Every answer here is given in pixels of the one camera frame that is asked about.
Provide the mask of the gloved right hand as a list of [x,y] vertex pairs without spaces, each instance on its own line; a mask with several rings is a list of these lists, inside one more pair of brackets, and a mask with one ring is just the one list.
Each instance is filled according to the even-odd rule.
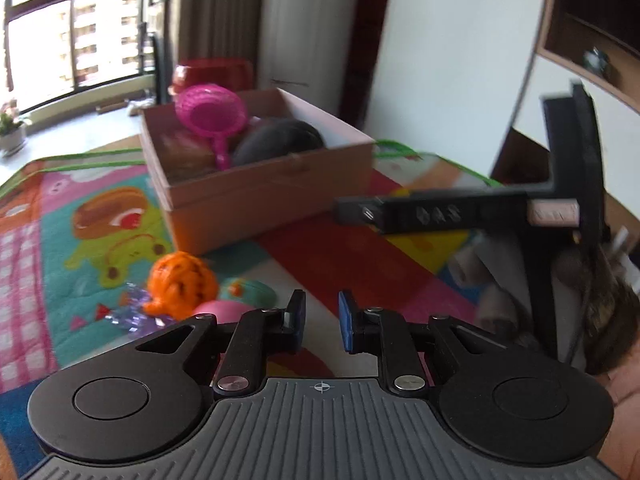
[[[555,257],[551,290],[558,359],[600,375],[614,370],[639,344],[639,269],[623,252],[624,231],[589,262],[570,248]],[[538,349],[525,263],[515,240],[480,234],[448,262],[454,282],[478,287],[474,323],[497,337]]]

